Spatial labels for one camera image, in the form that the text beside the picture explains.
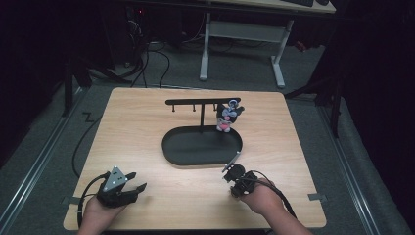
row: dark background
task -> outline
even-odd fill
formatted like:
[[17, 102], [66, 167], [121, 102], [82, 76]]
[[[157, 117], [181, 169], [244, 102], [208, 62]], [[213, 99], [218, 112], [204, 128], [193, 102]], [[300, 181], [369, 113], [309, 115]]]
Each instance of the dark background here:
[[[364, 23], [334, 27], [298, 20], [289, 44], [327, 46], [310, 83], [336, 79], [336, 71], [346, 65], [342, 95], [376, 169], [414, 231], [409, 219], [415, 212], [411, 202], [415, 197], [414, 1], [332, 2], [339, 17], [364, 19]], [[131, 48], [119, 47], [130, 45], [123, 33], [126, 25], [115, 26], [125, 20], [122, 7], [9, 1], [2, 2], [0, 9], [3, 165], [62, 84], [71, 53], [113, 68], [114, 63], [131, 60]], [[201, 20], [201, 13], [194, 12], [150, 10], [147, 15], [145, 26], [150, 32], [173, 45], [183, 40], [181, 31], [193, 35]], [[331, 94], [332, 90], [327, 85], [313, 92]]]

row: plush keychain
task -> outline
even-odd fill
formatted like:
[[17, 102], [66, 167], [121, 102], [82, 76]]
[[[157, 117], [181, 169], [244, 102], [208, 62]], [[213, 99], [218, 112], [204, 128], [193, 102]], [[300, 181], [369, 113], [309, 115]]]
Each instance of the plush keychain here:
[[231, 130], [231, 124], [234, 123], [237, 117], [245, 109], [244, 107], [239, 107], [238, 101], [231, 100], [229, 101], [229, 107], [226, 108], [224, 105], [219, 104], [217, 106], [217, 127], [218, 131], [229, 132]]

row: person's left hand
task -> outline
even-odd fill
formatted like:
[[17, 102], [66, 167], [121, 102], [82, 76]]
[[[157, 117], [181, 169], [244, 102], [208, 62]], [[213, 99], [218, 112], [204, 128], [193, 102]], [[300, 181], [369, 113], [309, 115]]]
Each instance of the person's left hand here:
[[78, 235], [101, 234], [125, 208], [126, 206], [114, 209], [107, 208], [104, 207], [96, 197], [92, 197], [86, 204]]

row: human hand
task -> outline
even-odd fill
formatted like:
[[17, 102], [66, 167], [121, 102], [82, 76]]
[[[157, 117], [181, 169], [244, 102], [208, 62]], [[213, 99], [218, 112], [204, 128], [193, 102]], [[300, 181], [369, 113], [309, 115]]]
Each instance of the human hand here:
[[86, 204], [82, 224], [77, 234], [101, 234], [125, 208], [126, 206], [114, 209], [107, 208], [96, 197], [92, 197]]
[[[265, 178], [260, 178], [259, 180], [269, 184], [268, 180]], [[246, 203], [253, 212], [261, 215], [284, 210], [281, 198], [269, 187], [260, 183], [256, 183], [254, 190], [248, 195], [241, 196], [240, 199], [242, 202]]]

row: table top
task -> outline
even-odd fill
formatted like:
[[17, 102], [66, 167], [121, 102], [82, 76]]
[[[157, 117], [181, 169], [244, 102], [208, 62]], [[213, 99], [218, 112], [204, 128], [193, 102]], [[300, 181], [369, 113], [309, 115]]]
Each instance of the table top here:
[[[114, 230], [269, 228], [266, 221], [230, 195], [222, 177], [223, 164], [178, 166], [163, 155], [161, 141], [172, 128], [200, 124], [200, 108], [172, 107], [168, 99], [241, 98], [245, 110], [232, 127], [243, 140], [237, 164], [258, 170], [274, 181], [306, 227], [323, 227], [319, 201], [309, 201], [316, 189], [305, 161], [284, 96], [278, 92], [116, 88], [101, 120], [74, 196], [87, 184], [118, 166], [137, 172], [123, 191], [147, 182], [111, 226]], [[216, 112], [206, 105], [205, 125], [216, 125]], [[102, 181], [88, 193], [96, 193]], [[77, 230], [76, 205], [64, 221]]]
[[305, 7], [299, 4], [289, 3], [281, 0], [209, 0], [210, 2], [241, 4], [256, 7], [279, 8], [285, 10], [295, 10], [309, 13], [329, 13], [334, 14], [336, 8], [331, 2], [327, 6], [323, 6], [314, 0], [312, 7]]

